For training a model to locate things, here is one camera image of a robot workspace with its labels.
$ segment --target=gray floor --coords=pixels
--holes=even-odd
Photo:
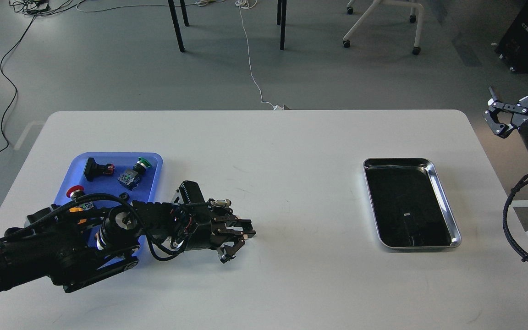
[[[52,7],[61,2],[50,0]],[[95,0],[82,9],[165,3]],[[520,137],[493,136],[481,116],[490,85],[506,102],[528,94],[528,74],[510,73],[492,45],[524,0],[423,0],[426,19],[418,56],[411,54],[415,27],[408,22],[408,9],[392,6],[377,9],[350,38],[352,46],[343,48],[341,38],[370,1],[358,0],[354,15],[346,14],[346,3],[289,0],[284,51],[279,50],[275,0],[259,0],[242,12],[264,100],[291,109],[458,109],[470,120],[506,190],[528,173]],[[233,0],[188,6],[188,14],[191,26],[182,27],[184,54],[166,7],[101,13],[73,8],[34,21],[5,62],[19,98],[6,117],[13,146],[0,154],[0,203],[41,124],[55,111],[270,109],[260,103],[252,83]],[[0,1],[0,59],[29,20]],[[0,73],[0,117],[12,96]],[[116,129],[124,138],[143,134],[128,131],[126,123]],[[59,152],[65,143],[70,141],[58,141]],[[0,148],[4,145],[0,136]]]

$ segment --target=blue tray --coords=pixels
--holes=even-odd
[[[112,163],[115,165],[115,170],[111,176],[98,176],[93,181],[89,182],[84,177],[83,171],[87,159],[89,157],[95,158],[95,162],[99,165],[105,165]],[[126,169],[134,167],[138,161],[138,157],[144,157],[151,163],[152,167],[146,170],[140,180],[140,183],[134,190],[128,190],[122,186],[117,178]],[[65,179],[63,180],[60,189],[54,199],[54,203],[57,205],[64,205],[71,201],[66,196],[66,191],[72,186],[80,185],[84,187],[85,194],[93,193],[106,193],[114,196],[126,192],[130,195],[128,202],[133,200],[138,201],[154,201],[154,195],[156,193],[156,187],[158,185],[160,172],[162,169],[162,157],[157,153],[103,153],[103,152],[89,152],[83,153],[75,157],[66,172]],[[113,201],[96,201],[94,202],[96,208],[101,207],[114,207],[117,205]],[[96,246],[95,233],[98,232],[99,226],[83,232],[84,239],[88,242],[88,246]]]

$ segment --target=white table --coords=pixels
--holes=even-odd
[[[156,200],[197,181],[256,236],[226,264],[210,250],[160,263],[145,248],[136,268],[72,294],[35,280],[0,293],[0,329],[528,329],[528,264],[504,238],[506,195],[459,111],[55,113],[1,206],[0,236],[53,201],[74,157],[119,151],[163,157]],[[370,157],[431,160],[461,245],[380,247]]]

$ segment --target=chair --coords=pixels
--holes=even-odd
[[[350,0],[347,4],[347,13],[352,14],[354,13],[354,8],[352,7],[352,4],[354,4],[356,0]],[[378,5],[391,5],[391,6],[402,6],[402,7],[411,7],[411,16],[409,17],[410,23],[417,22],[417,32],[415,33],[415,46],[413,46],[412,53],[414,55],[418,55],[419,52],[421,52],[421,47],[419,46],[419,42],[421,41],[421,31],[423,30],[423,17],[425,9],[421,4],[417,3],[417,0],[373,0],[372,4],[366,11],[362,14],[360,19],[354,24],[354,26],[350,29],[349,32],[346,33],[343,37],[343,46],[344,48],[350,48],[350,36],[358,29],[360,24],[376,9]]]
[[[182,19],[185,23],[185,27],[189,26],[187,17],[187,8],[185,7],[185,1],[180,0]],[[286,29],[286,2],[287,0],[278,0],[278,8],[276,12],[276,25],[280,25],[280,49],[285,50],[285,29]],[[172,17],[172,24],[174,25],[174,32],[176,33],[176,41],[178,42],[178,50],[181,52],[185,51],[185,47],[182,43],[181,28],[178,25],[178,17],[174,10],[174,0],[168,0],[168,6],[170,7],[170,16]]]

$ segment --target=black chair leg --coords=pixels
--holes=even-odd
[[[185,23],[185,27],[188,27],[189,19],[187,17],[187,6],[185,6],[185,0],[181,0],[181,11],[182,11],[182,21]]]
[[[280,49],[285,50],[285,27],[286,27],[286,0],[282,2],[282,13],[280,17]]]
[[[182,44],[181,27],[178,26],[178,17],[176,17],[176,10],[174,8],[174,0],[168,0],[168,8],[170,8],[170,16],[172,16],[172,25],[174,25],[174,33],[176,33],[176,41],[178,41],[178,50],[185,51],[185,46]]]
[[[281,24],[282,0],[278,0],[278,9],[276,10],[276,25]]]

